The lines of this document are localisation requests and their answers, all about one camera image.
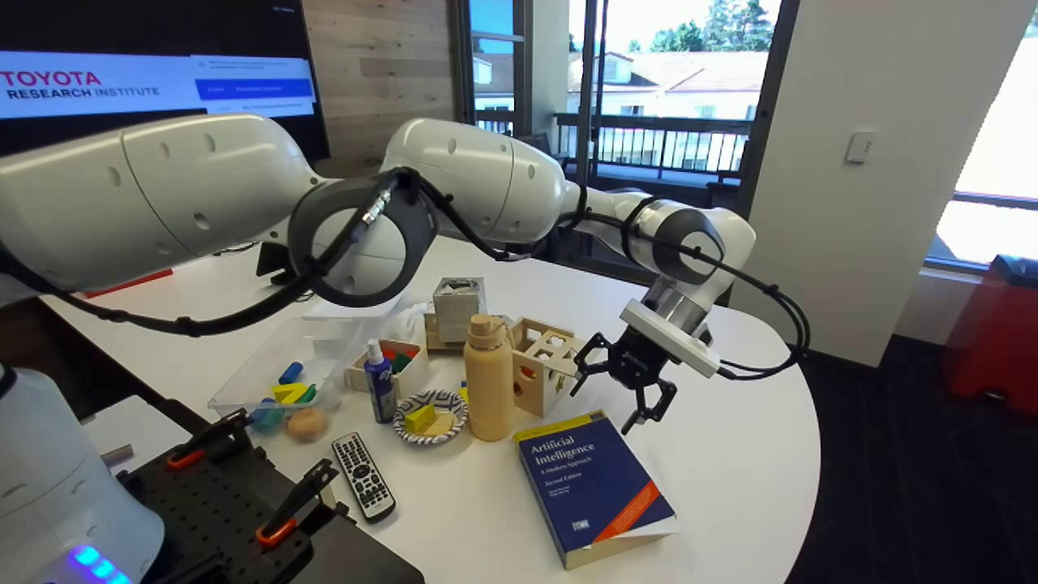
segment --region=tree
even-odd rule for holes
[[[715,0],[712,21],[703,29],[707,52],[769,52],[773,24],[769,11],[760,0]]]
[[[703,29],[703,45],[707,52],[730,52],[733,45],[733,11],[726,7],[726,0],[715,0],[712,5],[712,21]]]
[[[698,24],[682,24],[679,29],[663,29],[652,39],[652,52],[703,52],[703,32]]]

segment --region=book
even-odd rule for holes
[[[519,431],[517,444],[566,568],[676,533],[672,504],[605,412]]]

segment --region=red object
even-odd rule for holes
[[[947,390],[1038,416],[1038,262],[995,258],[950,334]]]
[[[173,457],[165,457],[165,469],[184,470],[184,469],[196,469],[200,457],[206,457],[206,452],[196,448],[196,452],[187,452],[187,453],[173,453]]]
[[[173,275],[173,270],[160,270],[160,274],[150,274],[150,275],[139,275],[139,278],[126,278],[126,283],[118,283],[118,287],[106,287],[106,289],[89,289],[83,298],[109,297],[109,292],[134,289],[134,287],[144,287],[144,283],[157,283],[157,278],[165,278],[165,275]]]
[[[295,533],[295,518],[290,518],[290,522],[281,522],[281,527],[276,527],[276,529],[256,529],[256,542],[261,542],[261,549],[279,549],[292,533]]]

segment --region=bowl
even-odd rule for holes
[[[411,431],[405,420],[418,410],[432,405],[435,423],[421,431]],[[402,440],[418,448],[447,444],[466,426],[466,410],[455,393],[418,393],[396,405],[393,430]]]

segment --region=red chair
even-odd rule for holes
[[[947,390],[1038,416],[1038,262],[995,258],[950,334]]]

